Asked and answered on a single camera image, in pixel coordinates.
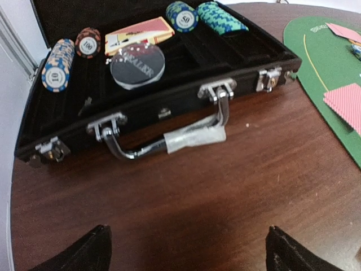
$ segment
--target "poker chip case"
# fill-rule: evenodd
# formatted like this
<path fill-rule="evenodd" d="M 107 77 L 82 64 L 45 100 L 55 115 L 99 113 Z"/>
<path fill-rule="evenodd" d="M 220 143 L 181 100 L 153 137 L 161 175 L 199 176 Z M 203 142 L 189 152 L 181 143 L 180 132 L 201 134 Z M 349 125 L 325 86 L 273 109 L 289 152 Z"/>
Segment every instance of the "poker chip case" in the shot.
<path fill-rule="evenodd" d="M 25 106 L 15 156 L 37 166 L 62 161 L 69 154 L 105 142 L 118 158 L 135 159 L 166 148 L 160 138 L 133 150 L 123 150 L 117 137 L 164 120 L 214 107 L 211 124 L 224 125 L 229 106 L 237 97 L 271 91 L 292 81 L 301 59 L 252 21 L 220 3 L 218 5 L 245 24 L 249 31 L 220 36 L 199 20 L 187 33 L 175 31 L 158 44 L 165 57 L 159 81 L 126 90 L 115 83 L 104 55 L 107 33 L 159 16 L 166 19 L 170 0 L 147 1 L 31 0 L 46 45 L 76 40 L 79 32 L 96 28 L 102 49 L 92 59 L 75 55 L 65 91 L 52 93 L 42 84 L 44 56 Z M 204 1 L 184 1 L 196 8 Z"/>

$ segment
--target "red playing card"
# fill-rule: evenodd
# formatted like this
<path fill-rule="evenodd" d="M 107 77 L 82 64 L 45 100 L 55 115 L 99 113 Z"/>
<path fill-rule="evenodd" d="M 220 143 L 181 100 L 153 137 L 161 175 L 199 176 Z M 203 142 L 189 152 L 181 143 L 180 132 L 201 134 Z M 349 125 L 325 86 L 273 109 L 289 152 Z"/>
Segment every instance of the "red playing card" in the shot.
<path fill-rule="evenodd" d="M 326 23 L 326 24 L 334 34 L 341 36 L 343 38 L 351 39 L 356 42 L 361 42 L 361 36 L 356 31 L 353 31 L 346 27 L 342 27 L 337 24 L 331 24 L 331 23 Z"/>
<path fill-rule="evenodd" d="M 326 92 L 323 101 L 361 135 L 361 87 L 358 84 Z"/>

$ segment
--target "wooden table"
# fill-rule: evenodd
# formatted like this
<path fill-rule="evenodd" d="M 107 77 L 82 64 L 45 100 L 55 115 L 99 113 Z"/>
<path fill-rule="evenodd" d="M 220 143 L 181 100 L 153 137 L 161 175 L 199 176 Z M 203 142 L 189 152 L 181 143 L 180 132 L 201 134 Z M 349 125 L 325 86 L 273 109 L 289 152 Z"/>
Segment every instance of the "wooden table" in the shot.
<path fill-rule="evenodd" d="M 298 5 L 232 8 L 279 40 L 299 16 L 355 25 L 361 18 Z M 112 228 L 111 270 L 265 270 L 270 225 L 332 264 L 360 270 L 361 172 L 300 84 L 233 100 L 226 130 L 225 143 L 138 161 L 118 161 L 105 145 L 41 169 L 15 161 L 16 270 L 51 258 L 97 224 Z"/>

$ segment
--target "stack of poker chips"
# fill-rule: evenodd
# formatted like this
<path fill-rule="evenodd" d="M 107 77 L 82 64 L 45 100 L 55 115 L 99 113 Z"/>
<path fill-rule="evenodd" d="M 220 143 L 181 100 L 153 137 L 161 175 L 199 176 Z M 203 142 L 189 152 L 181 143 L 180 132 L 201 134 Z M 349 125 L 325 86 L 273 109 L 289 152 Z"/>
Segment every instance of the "stack of poker chips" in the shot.
<path fill-rule="evenodd" d="M 67 88 L 74 55 L 72 40 L 62 39 L 56 43 L 41 73 L 47 90 L 61 92 Z"/>
<path fill-rule="evenodd" d="M 144 42 L 119 49 L 110 66 L 114 81 L 126 90 L 158 81 L 164 69 L 163 52 L 158 46 Z"/>
<path fill-rule="evenodd" d="M 354 55 L 361 61 L 361 46 L 358 46 L 356 44 L 352 44 L 352 52 Z"/>
<path fill-rule="evenodd" d="M 75 50 L 82 58 L 93 58 L 101 49 L 100 32 L 94 28 L 84 28 L 75 41 Z"/>
<path fill-rule="evenodd" d="M 199 20 L 197 11 L 182 1 L 175 1 L 170 4 L 165 11 L 165 15 L 174 29 L 179 32 L 192 31 Z"/>
<path fill-rule="evenodd" d="M 197 8 L 200 19 L 219 35 L 237 30 L 248 31 L 248 27 L 221 9 L 216 2 L 205 2 Z"/>

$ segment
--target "green felt mat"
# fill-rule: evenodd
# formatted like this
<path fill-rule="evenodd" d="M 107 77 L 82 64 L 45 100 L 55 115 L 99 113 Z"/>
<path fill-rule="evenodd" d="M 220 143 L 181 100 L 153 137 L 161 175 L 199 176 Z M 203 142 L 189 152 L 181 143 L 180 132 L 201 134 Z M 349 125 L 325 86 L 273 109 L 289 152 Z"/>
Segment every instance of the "green felt mat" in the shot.
<path fill-rule="evenodd" d="M 351 53 L 351 43 L 334 35 L 326 23 L 360 31 L 330 18 L 303 17 L 287 25 L 284 44 L 302 58 L 298 79 L 328 125 L 361 167 L 361 136 L 323 101 L 327 91 L 352 83 L 361 86 L 361 61 Z"/>

